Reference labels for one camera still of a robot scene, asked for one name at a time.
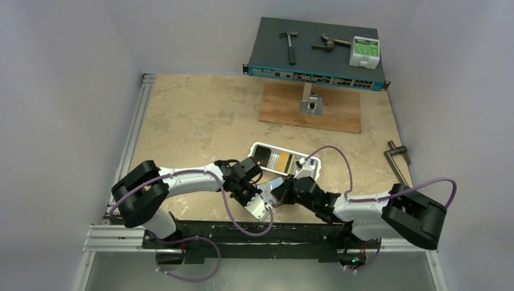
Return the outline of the brown leather card holder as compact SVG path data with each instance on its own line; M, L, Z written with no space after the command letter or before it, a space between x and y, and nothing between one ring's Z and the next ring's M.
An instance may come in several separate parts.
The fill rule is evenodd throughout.
M258 184L257 188L261 190L260 196L263 201L271 204L273 207L280 206L282 202L277 197L272 195L272 190L278 188L283 182L284 178L280 176L278 178Z

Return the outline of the white plastic basket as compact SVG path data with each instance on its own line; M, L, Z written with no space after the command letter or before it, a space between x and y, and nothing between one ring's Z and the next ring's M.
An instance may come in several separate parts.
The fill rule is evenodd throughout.
M305 169L317 180L321 171L321 160L317 157L308 158L307 154L277 147L263 142L255 142L248 157L252 157L264 170L282 176L298 175Z

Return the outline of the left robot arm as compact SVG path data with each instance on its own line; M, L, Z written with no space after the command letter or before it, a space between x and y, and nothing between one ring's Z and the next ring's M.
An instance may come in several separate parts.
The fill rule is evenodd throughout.
M195 192L221 193L223 199L235 199L259 221L269 216L269 204L263 200L256 182L262 169L248 157L217 160L201 167L169 169L154 161L140 163L111 189L115 200L110 215L119 212L126 228L141 226L157 237L166 248L179 244L181 232L175 217L161 208L169 198Z

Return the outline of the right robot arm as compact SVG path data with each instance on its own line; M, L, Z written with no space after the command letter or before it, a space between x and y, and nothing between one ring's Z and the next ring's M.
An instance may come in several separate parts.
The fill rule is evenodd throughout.
M436 250L447 214L447 206L401 184L358 198L323 191L311 177L287 178L271 194L281 204L302 205L328 224L350 223L340 231L341 241L349 247L371 239L403 238Z

